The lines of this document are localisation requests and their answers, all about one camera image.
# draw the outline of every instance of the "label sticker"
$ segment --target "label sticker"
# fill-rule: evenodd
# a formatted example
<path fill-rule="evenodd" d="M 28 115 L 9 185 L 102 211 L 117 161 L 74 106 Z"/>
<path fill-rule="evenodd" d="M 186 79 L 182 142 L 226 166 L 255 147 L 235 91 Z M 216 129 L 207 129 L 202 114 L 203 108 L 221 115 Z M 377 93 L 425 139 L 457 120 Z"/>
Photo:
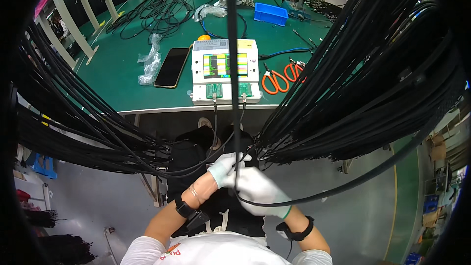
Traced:
<path fill-rule="evenodd" d="M 200 40 L 200 41 L 195 41 L 195 44 L 193 45 L 193 51 L 212 50 L 212 49 L 229 49 L 229 40 L 227 39 Z"/>
<path fill-rule="evenodd" d="M 237 40 L 237 48 L 252 49 L 253 40 Z"/>

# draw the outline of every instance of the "smartwatch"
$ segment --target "smartwatch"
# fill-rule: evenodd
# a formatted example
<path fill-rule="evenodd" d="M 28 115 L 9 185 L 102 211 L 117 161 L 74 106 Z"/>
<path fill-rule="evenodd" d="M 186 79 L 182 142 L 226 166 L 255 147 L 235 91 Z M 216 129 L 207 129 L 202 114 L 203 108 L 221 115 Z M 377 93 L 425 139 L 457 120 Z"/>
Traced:
<path fill-rule="evenodd" d="M 177 205 L 175 209 L 183 218 L 190 217 L 190 215 L 196 211 L 190 208 L 190 206 L 181 199 L 181 194 L 175 197 L 175 205 Z"/>
<path fill-rule="evenodd" d="M 289 241 L 293 241 L 293 240 L 301 241 L 306 236 L 308 236 L 309 233 L 311 233 L 312 228 L 314 227 L 314 218 L 311 216 L 306 216 L 306 218 L 309 219 L 309 225 L 301 233 L 292 233 L 290 228 L 285 222 L 281 222 L 280 224 L 276 226 L 276 232 L 278 232 L 283 238 L 286 238 Z"/>

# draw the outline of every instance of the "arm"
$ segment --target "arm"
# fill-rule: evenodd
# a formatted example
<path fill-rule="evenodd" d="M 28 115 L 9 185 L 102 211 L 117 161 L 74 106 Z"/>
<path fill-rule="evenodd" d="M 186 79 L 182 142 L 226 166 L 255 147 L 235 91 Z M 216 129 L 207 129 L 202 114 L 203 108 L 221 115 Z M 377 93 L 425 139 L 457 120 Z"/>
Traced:
<path fill-rule="evenodd" d="M 224 180 L 226 186 L 233 187 L 235 174 Z M 243 199 L 256 203 L 280 203 L 291 200 L 271 179 L 255 167 L 240 168 L 237 179 L 237 189 Z M 309 225 L 309 220 L 296 206 L 262 207 L 241 202 L 242 206 L 253 215 L 273 215 L 283 219 L 291 232 L 303 232 Z M 330 254 L 330 248 L 316 227 L 306 238 L 299 242 L 301 250 L 322 250 Z"/>
<path fill-rule="evenodd" d="M 285 218 L 285 223 L 291 232 L 298 233 L 303 232 L 307 228 L 309 220 L 296 206 L 292 206 L 291 211 Z M 327 245 L 326 240 L 316 227 L 313 227 L 311 233 L 299 241 L 298 244 L 302 251 L 322 250 L 330 254 L 329 245 Z"/>
<path fill-rule="evenodd" d="M 189 189 L 186 189 L 181 195 L 181 199 L 192 209 L 198 209 L 202 203 L 218 190 L 216 180 L 209 172 L 199 177 L 193 183 L 193 187 L 198 197 L 195 197 Z M 175 201 L 173 200 L 152 218 L 145 229 L 144 235 L 155 238 L 162 244 L 166 244 L 170 236 L 177 231 L 185 221 L 186 218 L 183 218 L 177 212 Z"/>
<path fill-rule="evenodd" d="M 250 161 L 250 155 L 244 157 L 244 161 Z M 244 167 L 244 161 L 240 162 L 240 166 Z M 221 188 L 222 181 L 227 177 L 228 172 L 236 163 L 236 153 L 222 154 L 208 168 L 208 172 L 199 177 L 194 183 L 193 188 L 197 193 L 194 196 L 189 189 L 181 194 L 181 199 L 192 209 L 198 209 L 209 197 Z M 157 215 L 152 218 L 149 225 L 145 229 L 144 236 L 152 237 L 162 244 L 166 244 L 170 236 L 177 231 L 186 221 L 176 210 L 175 201 L 168 203 Z"/>

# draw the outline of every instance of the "plastic bag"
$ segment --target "plastic bag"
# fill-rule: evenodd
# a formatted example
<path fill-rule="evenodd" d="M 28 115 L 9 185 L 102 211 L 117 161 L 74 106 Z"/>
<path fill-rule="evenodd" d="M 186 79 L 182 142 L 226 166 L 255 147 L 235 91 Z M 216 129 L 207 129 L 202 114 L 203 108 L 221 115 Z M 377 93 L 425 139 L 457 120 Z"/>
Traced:
<path fill-rule="evenodd" d="M 195 11 L 195 22 L 200 21 L 200 17 L 201 19 L 204 19 L 204 17 L 206 17 L 206 15 L 208 15 L 209 13 L 214 14 L 217 17 L 223 18 L 227 15 L 227 10 L 220 6 L 213 6 L 207 3 L 203 4 Z"/>
<path fill-rule="evenodd" d="M 159 34 L 152 34 L 150 41 L 152 47 L 149 54 L 138 54 L 138 62 L 144 62 L 144 74 L 138 77 L 140 85 L 153 85 L 156 76 L 160 70 L 160 57 L 158 52 L 160 49 L 160 39 L 162 36 Z"/>

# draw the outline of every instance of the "yellow label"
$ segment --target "yellow label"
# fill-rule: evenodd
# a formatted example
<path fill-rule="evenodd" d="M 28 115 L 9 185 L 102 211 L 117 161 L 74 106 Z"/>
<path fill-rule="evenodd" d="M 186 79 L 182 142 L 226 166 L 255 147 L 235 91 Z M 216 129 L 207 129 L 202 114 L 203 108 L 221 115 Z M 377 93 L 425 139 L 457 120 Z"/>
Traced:
<path fill-rule="evenodd" d="M 253 40 L 238 39 L 237 48 L 252 48 Z"/>
<path fill-rule="evenodd" d="M 43 114 L 42 116 L 43 116 L 44 118 L 48 119 L 48 120 L 51 120 L 51 118 L 49 118 L 48 116 L 46 116 L 46 115 L 44 115 L 44 114 Z M 46 125 L 46 126 L 49 126 L 49 124 L 46 123 L 46 122 L 41 122 L 41 123 L 43 123 L 43 124 Z"/>

